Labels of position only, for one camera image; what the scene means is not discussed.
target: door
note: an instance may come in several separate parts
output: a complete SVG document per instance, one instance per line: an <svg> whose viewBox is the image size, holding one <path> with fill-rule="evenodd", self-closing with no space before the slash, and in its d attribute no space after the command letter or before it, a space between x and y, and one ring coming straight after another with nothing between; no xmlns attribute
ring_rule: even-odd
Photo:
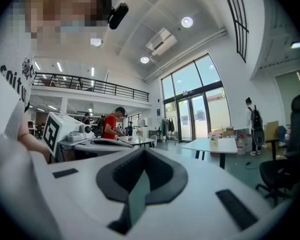
<svg viewBox="0 0 300 240"><path fill-rule="evenodd" d="M207 138L211 131L207 100L204 94L188 97L178 102L179 140L192 142Z"/></svg>

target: gray floor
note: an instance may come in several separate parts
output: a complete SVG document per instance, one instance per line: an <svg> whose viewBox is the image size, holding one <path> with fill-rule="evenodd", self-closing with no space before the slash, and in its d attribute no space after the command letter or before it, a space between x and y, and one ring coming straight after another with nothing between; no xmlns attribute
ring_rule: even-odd
<svg viewBox="0 0 300 240"><path fill-rule="evenodd" d="M167 141L158 142L156 148L195 159L196 151L182 148L184 145L186 145L186 143L174 143ZM225 170L241 182L255 189L257 184L264 184L260 176L259 164L270 160L272 160L272 154L265 149L262 149L261 154L256 156L251 156L248 152L244 155L226 154ZM202 161L202 152L200 152L198 163L212 163L219 166L219 162L220 158L218 156L210 155L209 152L205 152L204 161ZM298 185L295 185L293 189L291 191L287 191L287 193L293 195L297 188ZM267 192L263 189L258 191L261 195L267 194ZM271 205L273 205L273 200L271 198L268 201Z"/></svg>

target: black metal railing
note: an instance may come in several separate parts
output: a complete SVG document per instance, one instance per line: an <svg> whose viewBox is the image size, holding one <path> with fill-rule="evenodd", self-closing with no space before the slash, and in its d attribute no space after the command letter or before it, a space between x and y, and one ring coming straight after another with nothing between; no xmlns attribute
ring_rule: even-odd
<svg viewBox="0 0 300 240"><path fill-rule="evenodd" d="M234 24L236 52L245 63L247 60L248 33L247 17L243 0L227 0Z"/></svg>
<svg viewBox="0 0 300 240"><path fill-rule="evenodd" d="M33 85L82 90L149 102L148 92L74 75L37 72Z"/></svg>

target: round ceiling light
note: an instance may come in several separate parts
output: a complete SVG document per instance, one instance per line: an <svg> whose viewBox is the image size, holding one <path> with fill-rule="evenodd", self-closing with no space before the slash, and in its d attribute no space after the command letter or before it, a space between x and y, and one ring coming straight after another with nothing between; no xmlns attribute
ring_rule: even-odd
<svg viewBox="0 0 300 240"><path fill-rule="evenodd" d="M99 45L101 45L101 39L100 38L91 38L90 44L92 46L99 46Z"/></svg>
<svg viewBox="0 0 300 240"><path fill-rule="evenodd" d="M184 17L181 20L181 24L182 26L184 26L185 28L190 28L192 26L192 24L194 23L193 19L190 17Z"/></svg>
<svg viewBox="0 0 300 240"><path fill-rule="evenodd" d="M142 58L140 59L140 61L141 61L143 64L146 64L146 63L149 62L149 58L148 58L148 57L142 57Z"/></svg>

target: red t-shirt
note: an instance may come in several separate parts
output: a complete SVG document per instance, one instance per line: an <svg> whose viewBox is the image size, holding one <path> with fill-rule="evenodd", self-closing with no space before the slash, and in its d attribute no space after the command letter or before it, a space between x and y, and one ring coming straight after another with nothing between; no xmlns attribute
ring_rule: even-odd
<svg viewBox="0 0 300 240"><path fill-rule="evenodd" d="M114 140L115 135L105 132L107 124L111 126L111 130L114 130L114 131L116 130L116 117L113 114L107 116L104 120L102 138Z"/></svg>

